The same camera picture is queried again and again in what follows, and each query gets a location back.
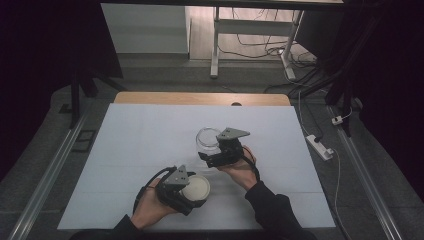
power strip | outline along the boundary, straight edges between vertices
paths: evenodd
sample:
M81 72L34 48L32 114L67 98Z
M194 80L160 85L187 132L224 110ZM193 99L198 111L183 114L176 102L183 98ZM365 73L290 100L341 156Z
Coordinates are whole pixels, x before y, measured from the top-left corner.
M319 154L319 156L322 158L322 160L327 161L331 158L333 158L333 149L331 148L325 148L324 145L322 145L321 142L315 142L315 135L309 135L306 137L306 140L308 140L308 143L315 149L315 151Z

black curtain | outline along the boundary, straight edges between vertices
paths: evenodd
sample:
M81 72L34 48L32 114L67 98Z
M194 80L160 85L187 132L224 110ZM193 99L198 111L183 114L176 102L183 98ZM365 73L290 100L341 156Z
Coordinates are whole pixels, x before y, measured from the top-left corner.
M44 120L52 93L70 84L76 68L122 77L99 2L0 2L0 179Z
M424 8L396 0L358 60L360 117L424 199Z

right hand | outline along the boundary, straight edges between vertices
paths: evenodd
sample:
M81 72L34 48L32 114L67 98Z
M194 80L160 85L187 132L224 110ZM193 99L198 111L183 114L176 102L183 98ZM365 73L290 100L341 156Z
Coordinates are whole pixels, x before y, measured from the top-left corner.
M244 156L256 163L256 158L251 154L250 148L243 146ZM246 191L255 186L258 182L255 173L249 164L243 159L239 159L236 163L217 167L219 171L226 172L238 185L242 186Z

left hand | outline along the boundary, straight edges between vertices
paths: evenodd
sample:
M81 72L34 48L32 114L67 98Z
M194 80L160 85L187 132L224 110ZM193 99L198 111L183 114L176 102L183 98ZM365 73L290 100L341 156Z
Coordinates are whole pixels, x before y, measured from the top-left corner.
M159 180L156 178L146 189L131 217L131 222L140 230L159 222L166 215L177 213L173 208L159 201L154 189Z

black long-sleeve shirt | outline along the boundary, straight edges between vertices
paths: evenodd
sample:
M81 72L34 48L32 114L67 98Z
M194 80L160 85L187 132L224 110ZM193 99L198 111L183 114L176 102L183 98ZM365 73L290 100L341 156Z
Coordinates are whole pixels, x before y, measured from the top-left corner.
M255 210L256 221L275 239L316 240L316 237L303 230L293 214L287 196L275 195L261 181L253 186L245 198ZM112 231L82 231L70 240L137 240L143 239L144 232L138 230L125 215Z

